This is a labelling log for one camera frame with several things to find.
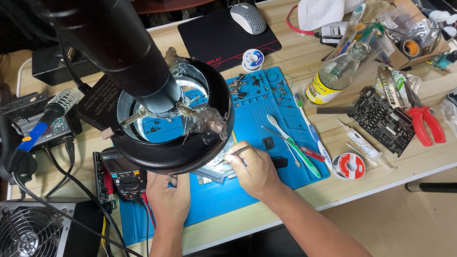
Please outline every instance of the tape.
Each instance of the tape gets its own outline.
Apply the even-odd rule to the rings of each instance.
[[[365,174],[365,163],[353,153],[345,153],[333,158],[333,173],[341,179],[359,179]]]
[[[399,43],[397,47],[400,52],[408,59],[414,59],[422,55],[422,46],[419,40],[414,37],[405,37]]]
[[[257,49],[249,49],[243,54],[243,69],[246,72],[254,72],[262,69],[265,57]]]

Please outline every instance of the green toothbrush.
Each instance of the green toothbrush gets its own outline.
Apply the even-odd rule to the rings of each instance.
[[[279,131],[279,133],[284,137],[286,138],[288,141],[292,142],[292,143],[295,143],[292,138],[290,136],[288,136],[284,130],[282,130],[279,125],[278,125],[278,122],[276,121],[276,119],[271,116],[270,114],[267,114],[266,115],[266,118],[268,119],[268,121],[273,125],[275,126],[275,128]],[[300,158],[302,158],[303,162],[305,163],[306,167],[308,167],[308,169],[318,178],[321,177],[319,171],[317,170],[316,166],[314,166],[314,164],[308,159],[308,157],[305,156],[305,154],[303,154],[303,152],[300,151],[300,149],[295,145],[295,144],[292,144],[288,142],[289,146],[292,147],[296,153],[298,153],[298,155],[300,156]]]

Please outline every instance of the syringe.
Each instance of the syringe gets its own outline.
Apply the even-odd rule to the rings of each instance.
[[[348,126],[344,125],[339,119],[338,122],[346,129],[347,136],[354,141],[362,150],[368,155],[368,157],[372,161],[376,161],[377,163],[384,166],[387,171],[392,172],[394,168],[389,166],[387,162],[381,157],[383,155],[382,152],[378,152],[368,141],[366,141],[355,129],[349,128]]]

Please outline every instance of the fan grille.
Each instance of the fan grille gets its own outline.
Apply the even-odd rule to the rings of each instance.
[[[18,207],[0,219],[0,257],[54,257],[62,217],[45,207]]]

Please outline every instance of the hand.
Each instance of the hand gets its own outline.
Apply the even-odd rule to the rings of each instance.
[[[264,203],[281,200],[288,187],[279,179],[268,153],[250,147],[239,156],[231,155],[247,145],[249,145],[247,141],[238,142],[227,151],[225,156],[225,160],[235,170],[240,186],[249,195]]]
[[[189,173],[168,176],[148,171],[146,196],[157,228],[182,230],[191,206]]]

